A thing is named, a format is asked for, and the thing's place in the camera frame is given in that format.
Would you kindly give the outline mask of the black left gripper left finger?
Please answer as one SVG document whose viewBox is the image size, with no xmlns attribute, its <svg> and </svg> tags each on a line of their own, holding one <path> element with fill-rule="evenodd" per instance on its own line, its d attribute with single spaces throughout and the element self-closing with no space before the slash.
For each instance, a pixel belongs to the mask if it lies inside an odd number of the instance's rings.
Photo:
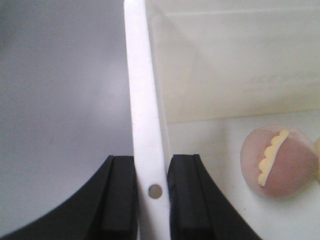
<svg viewBox="0 0 320 240">
<path fill-rule="evenodd" d="M 70 198 L 4 240 L 135 240 L 138 189 L 132 156 L 108 156 Z"/>
</svg>

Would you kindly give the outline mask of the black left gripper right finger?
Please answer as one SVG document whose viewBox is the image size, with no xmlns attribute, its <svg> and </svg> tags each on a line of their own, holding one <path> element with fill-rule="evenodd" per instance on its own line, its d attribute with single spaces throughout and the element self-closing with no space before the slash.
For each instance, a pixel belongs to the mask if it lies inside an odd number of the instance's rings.
<svg viewBox="0 0 320 240">
<path fill-rule="evenodd" d="M 198 154 L 173 155 L 167 184 L 171 239 L 260 239 L 212 180 Z"/>
</svg>

